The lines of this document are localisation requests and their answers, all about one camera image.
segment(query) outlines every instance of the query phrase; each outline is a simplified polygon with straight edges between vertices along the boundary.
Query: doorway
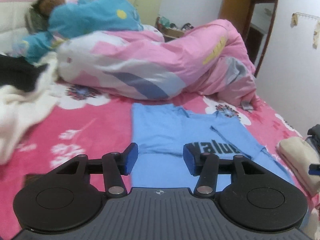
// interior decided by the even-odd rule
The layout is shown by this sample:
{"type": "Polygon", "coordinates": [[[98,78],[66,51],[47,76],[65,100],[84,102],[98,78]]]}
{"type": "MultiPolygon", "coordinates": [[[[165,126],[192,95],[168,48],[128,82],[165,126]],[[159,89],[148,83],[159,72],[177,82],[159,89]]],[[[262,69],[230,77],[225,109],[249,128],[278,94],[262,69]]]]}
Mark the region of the doorway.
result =
{"type": "Polygon", "coordinates": [[[219,19],[230,21],[241,34],[257,77],[271,37],[278,0],[223,0],[219,19]]]}

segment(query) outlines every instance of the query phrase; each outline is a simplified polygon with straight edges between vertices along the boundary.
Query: pink bed sheet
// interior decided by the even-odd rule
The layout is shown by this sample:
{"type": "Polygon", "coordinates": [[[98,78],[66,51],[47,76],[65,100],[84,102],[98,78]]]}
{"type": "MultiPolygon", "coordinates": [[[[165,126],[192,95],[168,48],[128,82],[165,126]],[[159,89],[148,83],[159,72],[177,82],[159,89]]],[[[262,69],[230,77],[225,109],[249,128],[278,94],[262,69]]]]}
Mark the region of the pink bed sheet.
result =
{"type": "MultiPolygon", "coordinates": [[[[64,93],[59,106],[28,131],[11,161],[0,167],[0,236],[4,240],[20,231],[12,202],[24,185],[26,174],[47,173],[78,154],[87,154],[89,159],[94,159],[105,153],[122,152],[131,143],[133,99],[110,97],[77,85],[59,87],[64,93]]],[[[219,110],[228,116],[237,115],[252,135],[287,167],[276,152],[276,144],[284,138],[297,136],[297,133],[265,102],[260,100],[252,113],[197,94],[181,94],[171,102],[195,113],[209,114],[219,110]]],[[[130,190],[130,177],[124,177],[124,181],[130,190]]],[[[91,184],[104,190],[102,175],[92,176],[91,184]]],[[[307,196],[310,210],[319,205],[319,195],[311,198],[300,185],[299,188],[307,196]]]]}

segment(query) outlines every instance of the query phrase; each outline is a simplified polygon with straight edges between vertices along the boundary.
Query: white headboard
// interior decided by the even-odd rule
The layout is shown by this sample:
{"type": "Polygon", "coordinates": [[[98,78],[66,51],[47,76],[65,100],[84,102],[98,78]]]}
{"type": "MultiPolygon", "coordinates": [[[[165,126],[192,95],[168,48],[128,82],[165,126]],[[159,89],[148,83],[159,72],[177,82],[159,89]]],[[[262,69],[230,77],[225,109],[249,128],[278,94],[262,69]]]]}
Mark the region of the white headboard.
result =
{"type": "Polygon", "coordinates": [[[0,0],[0,52],[28,35],[25,13],[34,0],[0,0]]]}

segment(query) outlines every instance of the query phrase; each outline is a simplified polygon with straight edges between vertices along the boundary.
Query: teal blanket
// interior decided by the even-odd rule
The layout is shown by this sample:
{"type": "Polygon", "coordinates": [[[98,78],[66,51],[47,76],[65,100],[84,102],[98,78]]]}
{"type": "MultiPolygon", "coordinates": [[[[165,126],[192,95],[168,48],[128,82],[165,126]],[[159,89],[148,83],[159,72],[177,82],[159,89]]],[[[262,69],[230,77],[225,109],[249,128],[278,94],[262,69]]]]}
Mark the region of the teal blanket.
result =
{"type": "Polygon", "coordinates": [[[94,31],[142,31],[137,10],[127,0],[78,0],[56,7],[48,31],[25,37],[13,46],[14,57],[39,61],[67,39],[94,31]]]}

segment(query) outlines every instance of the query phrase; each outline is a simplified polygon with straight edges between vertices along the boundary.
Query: blue t-shirt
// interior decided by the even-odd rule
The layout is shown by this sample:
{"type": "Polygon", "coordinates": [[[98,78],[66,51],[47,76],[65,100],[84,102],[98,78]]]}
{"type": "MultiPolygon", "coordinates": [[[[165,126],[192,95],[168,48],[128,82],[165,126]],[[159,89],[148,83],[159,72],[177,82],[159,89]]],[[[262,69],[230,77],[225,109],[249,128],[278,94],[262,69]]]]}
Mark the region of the blue t-shirt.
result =
{"type": "MultiPolygon", "coordinates": [[[[242,154],[293,184],[290,174],[260,145],[237,117],[221,112],[194,114],[172,104],[133,104],[133,139],[139,157],[132,170],[133,187],[194,190],[199,177],[190,175],[183,160],[183,146],[199,153],[214,153],[221,159],[242,154]]],[[[219,175],[217,191],[231,183],[230,175],[219,175]]]]}

